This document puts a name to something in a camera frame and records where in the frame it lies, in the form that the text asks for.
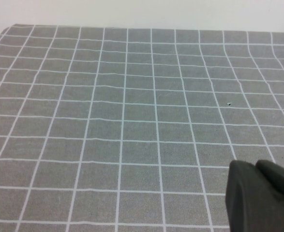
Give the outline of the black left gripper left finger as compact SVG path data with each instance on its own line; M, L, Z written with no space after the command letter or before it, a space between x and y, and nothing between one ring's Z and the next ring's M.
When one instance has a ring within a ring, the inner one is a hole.
M284 232L284 196L251 163L230 162L225 205L232 232Z

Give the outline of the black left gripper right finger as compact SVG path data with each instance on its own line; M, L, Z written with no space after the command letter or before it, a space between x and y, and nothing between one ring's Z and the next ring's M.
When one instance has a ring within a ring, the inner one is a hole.
M284 168L264 159L258 160L255 166L272 187L284 196Z

